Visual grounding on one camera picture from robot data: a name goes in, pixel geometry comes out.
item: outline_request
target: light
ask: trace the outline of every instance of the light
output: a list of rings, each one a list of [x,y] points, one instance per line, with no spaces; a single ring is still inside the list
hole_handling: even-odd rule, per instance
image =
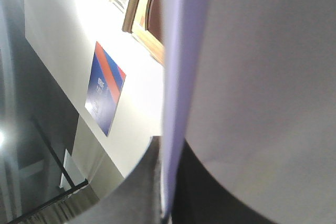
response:
[[[4,143],[4,141],[5,141],[4,134],[2,132],[0,132],[0,147]]]

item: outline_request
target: black railing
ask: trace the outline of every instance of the black railing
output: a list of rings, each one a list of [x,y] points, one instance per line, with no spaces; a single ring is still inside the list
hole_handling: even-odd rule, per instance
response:
[[[62,173],[64,174],[65,179],[67,180],[67,182],[69,183],[69,185],[74,188],[75,184],[72,181],[72,179],[70,178],[68,172],[65,170],[65,168],[63,167],[63,164],[61,162],[61,160],[59,160],[56,152],[54,151],[54,149],[51,146],[50,141],[48,140],[46,134],[44,133],[44,131],[42,130],[41,125],[38,123],[37,119],[35,117],[31,117],[30,118],[31,122],[33,123],[33,125],[35,126],[38,134],[41,136],[43,142],[45,143],[45,145],[47,146],[48,150],[50,151],[51,155],[53,156],[54,160],[56,161],[56,164],[58,165],[58,167],[61,169]]]
[[[49,152],[51,153],[52,157],[54,158],[57,166],[60,168],[60,170],[62,171],[62,173],[64,174],[65,179],[67,180],[67,182],[69,183],[69,185],[71,186],[71,188],[67,191],[65,191],[64,193],[61,193],[60,195],[54,197],[53,199],[43,203],[42,205],[34,208],[33,210],[17,217],[16,219],[8,222],[7,224],[17,224],[20,223],[21,221],[24,221],[25,219],[33,216],[34,214],[38,213],[39,211],[41,211],[42,209],[58,202],[59,200],[69,196],[70,194],[76,192],[77,190],[83,188],[84,186],[87,186],[89,183],[87,181],[87,179],[85,179],[85,181],[83,181],[82,183],[80,183],[79,185],[75,185],[75,183],[72,181],[70,175],[68,174],[68,172],[66,171],[66,169],[63,167],[63,163],[61,162],[61,160],[58,158],[56,152],[54,151],[48,137],[46,136],[46,134],[44,133],[44,131],[42,130],[42,127],[40,126],[40,124],[38,123],[37,119],[32,116],[30,118],[31,122],[33,123],[35,129],[37,130],[38,134],[40,135],[40,137],[42,138],[44,144],[47,146]]]
[[[66,192],[56,196],[55,198],[43,203],[42,205],[38,206],[37,208],[19,216],[18,218],[8,222],[7,224],[18,224],[20,223],[21,221],[24,221],[25,219],[33,216],[34,214],[40,212],[42,209],[58,202],[59,200],[67,197],[68,195],[74,193],[75,191],[79,190],[80,188],[84,187],[84,186],[87,186],[89,183],[87,181],[87,179],[85,179],[85,181],[83,181],[82,183],[80,183],[79,185],[75,186],[75,187],[72,187],[71,189],[67,190]]]

